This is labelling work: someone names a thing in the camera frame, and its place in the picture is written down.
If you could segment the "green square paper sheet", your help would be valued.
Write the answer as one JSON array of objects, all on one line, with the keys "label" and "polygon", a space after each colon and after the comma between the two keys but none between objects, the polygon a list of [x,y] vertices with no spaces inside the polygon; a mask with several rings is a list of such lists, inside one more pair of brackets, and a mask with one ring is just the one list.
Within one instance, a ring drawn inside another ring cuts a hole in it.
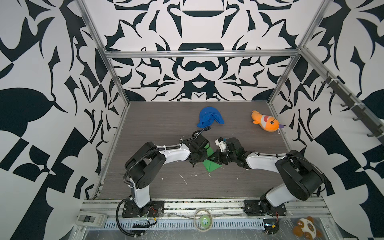
[{"label": "green square paper sheet", "polygon": [[[211,155],[212,155],[214,152],[216,152],[216,150],[213,150],[213,149],[212,149],[212,147],[211,147],[210,144],[207,144],[207,145],[205,146],[205,149],[207,149],[207,148],[211,148]],[[205,160],[205,161],[203,161],[203,165],[204,165],[204,167],[206,168],[206,170],[207,170],[209,173],[211,173],[211,172],[217,170],[218,168],[220,168],[220,167],[222,166],[222,165],[219,164],[218,162],[211,162],[211,161],[209,161],[208,159]]]}]

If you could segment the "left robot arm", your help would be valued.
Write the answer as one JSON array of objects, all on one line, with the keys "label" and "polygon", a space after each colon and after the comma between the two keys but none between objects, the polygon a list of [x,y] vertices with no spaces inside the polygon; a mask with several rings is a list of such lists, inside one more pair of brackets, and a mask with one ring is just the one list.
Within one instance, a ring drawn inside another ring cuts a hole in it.
[{"label": "left robot arm", "polygon": [[171,146],[156,146],[153,142],[145,143],[126,163],[123,182],[131,189],[136,207],[142,209],[151,201],[150,184],[163,165],[188,161],[192,165],[208,158],[210,142],[203,136],[183,140]]}]

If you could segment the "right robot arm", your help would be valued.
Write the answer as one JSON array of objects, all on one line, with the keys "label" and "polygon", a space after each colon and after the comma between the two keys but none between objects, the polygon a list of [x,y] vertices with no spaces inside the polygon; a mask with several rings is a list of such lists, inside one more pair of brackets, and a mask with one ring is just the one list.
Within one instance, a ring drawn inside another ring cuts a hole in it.
[{"label": "right robot arm", "polygon": [[247,170],[265,170],[278,173],[283,183],[261,197],[263,208],[277,208],[291,200],[306,201],[322,184],[324,174],[298,151],[285,154],[265,154],[246,151],[236,138],[219,138],[220,148],[208,160],[221,165],[236,163]]}]

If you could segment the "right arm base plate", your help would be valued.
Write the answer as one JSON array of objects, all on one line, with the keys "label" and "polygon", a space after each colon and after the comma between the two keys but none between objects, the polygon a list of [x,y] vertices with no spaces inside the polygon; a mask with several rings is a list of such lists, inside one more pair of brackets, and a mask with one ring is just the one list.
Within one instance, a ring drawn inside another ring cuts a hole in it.
[{"label": "right arm base plate", "polygon": [[272,206],[267,200],[244,200],[244,212],[247,216],[285,216],[286,206]]}]

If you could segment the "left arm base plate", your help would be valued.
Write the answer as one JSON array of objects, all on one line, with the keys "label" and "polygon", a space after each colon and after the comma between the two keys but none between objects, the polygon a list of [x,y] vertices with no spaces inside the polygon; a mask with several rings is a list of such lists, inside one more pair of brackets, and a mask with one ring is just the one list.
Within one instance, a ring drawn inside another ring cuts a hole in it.
[{"label": "left arm base plate", "polygon": [[124,203],[123,218],[149,217],[155,218],[163,213],[164,201],[150,201],[144,207],[139,208],[134,201]]}]

